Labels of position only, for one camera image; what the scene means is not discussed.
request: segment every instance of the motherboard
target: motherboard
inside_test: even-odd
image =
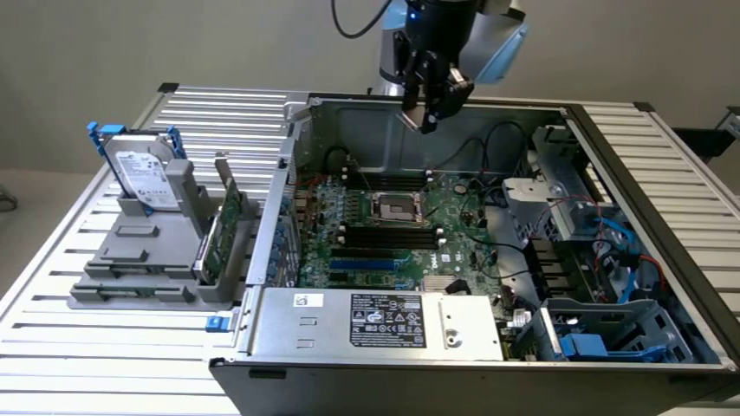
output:
[[[299,286],[443,292],[462,279],[473,294],[498,294],[479,184],[458,175],[370,173],[305,183]]]

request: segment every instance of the sticker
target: sticker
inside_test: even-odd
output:
[[[175,192],[158,157],[150,153],[118,152],[117,159],[137,198],[155,210],[179,210]]]
[[[325,294],[297,293],[293,296],[293,306],[295,308],[322,308],[325,306]]]
[[[427,348],[419,295],[353,294],[350,316],[355,347]]]

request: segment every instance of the power supply label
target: power supply label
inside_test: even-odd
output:
[[[421,296],[353,294],[350,313],[355,347],[427,348]]]

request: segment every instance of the floor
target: floor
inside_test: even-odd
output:
[[[0,184],[21,201],[15,211],[0,212],[0,296],[91,179],[91,174],[82,173],[0,170]]]

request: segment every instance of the white wall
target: white wall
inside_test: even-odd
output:
[[[357,28],[382,0],[338,0]],[[740,103],[737,0],[529,0],[530,39],[478,94],[650,101],[709,126]],[[365,92],[375,29],[329,0],[0,0],[0,166],[91,172],[90,120],[134,121],[163,81]]]

